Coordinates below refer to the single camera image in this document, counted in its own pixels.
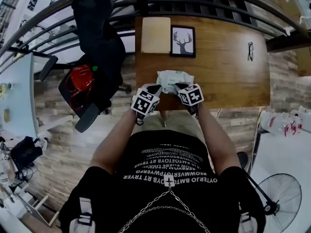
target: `bag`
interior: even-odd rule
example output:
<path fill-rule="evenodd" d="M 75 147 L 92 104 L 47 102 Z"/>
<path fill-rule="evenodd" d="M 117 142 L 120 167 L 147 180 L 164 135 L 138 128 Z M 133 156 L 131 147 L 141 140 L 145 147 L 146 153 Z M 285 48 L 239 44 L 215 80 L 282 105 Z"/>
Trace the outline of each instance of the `bag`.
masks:
<path fill-rule="evenodd" d="M 74 90 L 70 90 L 68 88 L 68 79 L 71 78 L 72 84 L 74 86 Z M 94 78 L 93 78 L 93 72 L 91 70 L 91 67 L 88 65 L 81 65 L 74 67 L 70 75 L 68 76 L 66 80 L 66 87 L 69 92 L 73 92 L 72 96 L 70 97 L 69 105 L 73 110 L 80 110 L 83 105 L 80 107 L 73 106 L 73 99 L 76 95 L 78 95 L 81 92 L 87 91 L 86 98 L 87 99 L 92 87 L 94 85 Z"/>

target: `office chair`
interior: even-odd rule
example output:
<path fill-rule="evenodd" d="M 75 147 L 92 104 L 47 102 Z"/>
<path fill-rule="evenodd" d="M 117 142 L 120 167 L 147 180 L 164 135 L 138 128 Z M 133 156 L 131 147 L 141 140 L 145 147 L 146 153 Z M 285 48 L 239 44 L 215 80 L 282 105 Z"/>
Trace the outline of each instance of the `office chair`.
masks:
<path fill-rule="evenodd" d="M 73 0 L 73 14 L 77 24 L 80 48 L 85 53 L 74 65 L 57 64 L 58 58 L 51 56 L 39 77 L 44 81 L 52 69 L 72 69 L 75 66 L 97 66 L 93 71 L 94 85 L 87 91 L 75 96 L 76 105 L 83 107 L 74 110 L 80 120 L 75 129 L 84 132 L 96 119 L 97 115 L 111 106 L 111 97 L 117 90 L 131 93 L 131 87 L 123 83 L 121 66 L 125 59 L 125 47 L 117 32 L 107 19 L 113 10 L 112 0 Z M 70 104 L 73 94 L 68 87 L 73 86 L 68 78 L 70 72 L 61 81 L 58 89 Z"/>

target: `framed picture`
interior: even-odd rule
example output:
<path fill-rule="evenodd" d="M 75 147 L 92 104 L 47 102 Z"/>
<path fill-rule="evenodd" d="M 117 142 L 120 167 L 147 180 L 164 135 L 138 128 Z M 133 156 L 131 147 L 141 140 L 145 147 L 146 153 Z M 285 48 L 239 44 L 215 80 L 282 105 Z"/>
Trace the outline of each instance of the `framed picture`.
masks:
<path fill-rule="evenodd" d="M 193 27 L 171 25 L 170 56 L 195 58 L 195 30 Z"/>

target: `chain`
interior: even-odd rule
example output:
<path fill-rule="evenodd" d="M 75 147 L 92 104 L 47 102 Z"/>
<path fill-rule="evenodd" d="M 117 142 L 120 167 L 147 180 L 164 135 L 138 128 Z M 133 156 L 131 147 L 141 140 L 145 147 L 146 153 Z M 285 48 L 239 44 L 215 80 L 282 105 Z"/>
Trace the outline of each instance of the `chain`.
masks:
<path fill-rule="evenodd" d="M 153 207 L 153 208 L 150 208 L 150 209 L 147 210 L 147 208 L 150 207 L 155 201 L 159 200 L 161 197 L 167 195 L 168 193 L 172 194 L 172 195 L 175 197 L 175 199 L 176 199 L 178 202 L 180 202 L 180 203 L 184 206 L 184 208 L 187 210 L 187 212 L 186 212 L 186 211 L 183 211 L 183 210 L 181 210 L 181 209 L 179 209 L 179 208 L 172 207 L 172 206 L 157 206 L 157 207 Z M 186 214 L 186 215 L 192 217 L 195 221 L 197 221 L 197 223 L 200 225 L 200 227 L 202 227 L 202 228 L 205 230 L 206 233 L 210 233 L 210 231 L 207 229 L 207 227 L 205 226 L 205 224 L 204 224 L 202 221 L 200 221 L 200 220 L 195 216 L 195 214 L 194 214 L 193 212 L 191 212 L 191 211 L 189 210 L 189 207 L 186 206 L 186 205 L 183 203 L 183 201 L 182 201 L 177 195 L 175 195 L 175 193 L 172 191 L 172 188 L 171 188 L 171 187 L 169 187 L 169 190 L 168 190 L 167 192 L 162 193 L 160 196 L 156 197 L 152 202 L 149 202 L 149 203 L 147 204 L 147 206 L 146 206 L 145 208 L 141 209 L 141 211 L 140 211 L 135 217 L 133 217 L 131 220 L 129 220 L 129 221 L 122 227 L 122 229 L 119 230 L 118 233 L 123 233 L 124 231 L 126 231 L 126 230 L 130 227 L 130 225 L 131 225 L 137 218 L 139 218 L 141 215 L 143 215 L 143 214 L 145 214 L 145 213 L 148 213 L 148 212 L 150 212 L 150 211 L 156 210 L 156 209 L 174 209 L 174 210 L 177 210 L 177 211 L 179 211 L 179 212 L 182 212 L 182 213 L 184 213 L 184 214 Z"/>

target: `white package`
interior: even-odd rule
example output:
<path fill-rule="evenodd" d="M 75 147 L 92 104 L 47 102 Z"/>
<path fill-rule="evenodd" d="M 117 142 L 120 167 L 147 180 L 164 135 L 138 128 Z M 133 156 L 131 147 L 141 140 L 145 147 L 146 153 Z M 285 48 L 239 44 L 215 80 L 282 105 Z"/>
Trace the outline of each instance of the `white package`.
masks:
<path fill-rule="evenodd" d="M 157 72 L 158 78 L 156 83 L 163 87 L 162 92 L 167 94 L 177 94 L 174 88 L 174 84 L 178 82 L 189 82 L 193 83 L 194 76 L 189 75 L 183 71 L 160 71 Z"/>

